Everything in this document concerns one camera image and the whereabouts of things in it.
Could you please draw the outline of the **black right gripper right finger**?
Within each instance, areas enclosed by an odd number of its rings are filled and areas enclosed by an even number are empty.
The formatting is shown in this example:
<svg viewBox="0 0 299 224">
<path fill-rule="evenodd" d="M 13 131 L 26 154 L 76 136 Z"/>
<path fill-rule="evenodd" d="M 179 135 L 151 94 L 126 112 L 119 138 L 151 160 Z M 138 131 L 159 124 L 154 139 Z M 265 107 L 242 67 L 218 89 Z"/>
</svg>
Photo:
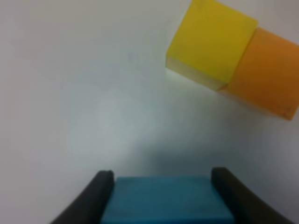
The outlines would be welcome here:
<svg viewBox="0 0 299 224">
<path fill-rule="evenodd" d="M 238 180 L 227 168 L 213 168 L 211 181 L 237 224 L 291 224 Z"/>
</svg>

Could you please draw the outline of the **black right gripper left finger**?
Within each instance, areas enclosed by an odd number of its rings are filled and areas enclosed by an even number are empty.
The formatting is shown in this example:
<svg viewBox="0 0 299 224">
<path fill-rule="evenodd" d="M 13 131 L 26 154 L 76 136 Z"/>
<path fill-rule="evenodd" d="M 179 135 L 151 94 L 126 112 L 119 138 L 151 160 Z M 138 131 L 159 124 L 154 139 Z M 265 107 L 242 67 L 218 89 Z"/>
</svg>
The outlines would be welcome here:
<svg viewBox="0 0 299 224">
<path fill-rule="evenodd" d="M 99 224 L 114 189 L 113 171 L 99 171 L 53 224 Z"/>
</svg>

